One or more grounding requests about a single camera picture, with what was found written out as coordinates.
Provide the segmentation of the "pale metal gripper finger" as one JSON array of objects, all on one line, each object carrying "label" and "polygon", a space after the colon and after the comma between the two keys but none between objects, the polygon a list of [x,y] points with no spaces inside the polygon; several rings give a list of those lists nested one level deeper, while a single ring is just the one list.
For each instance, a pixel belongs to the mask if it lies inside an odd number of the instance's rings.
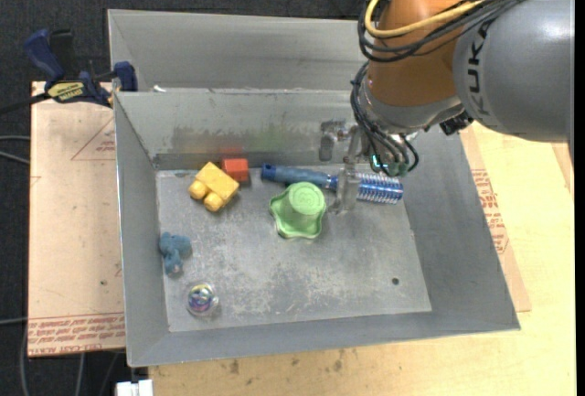
[{"label": "pale metal gripper finger", "polygon": [[337,192],[333,203],[329,206],[329,211],[341,215],[351,211],[355,207],[355,196],[347,192]]},{"label": "pale metal gripper finger", "polygon": [[356,197],[359,192],[361,177],[354,168],[344,168],[340,172],[340,196]]}]

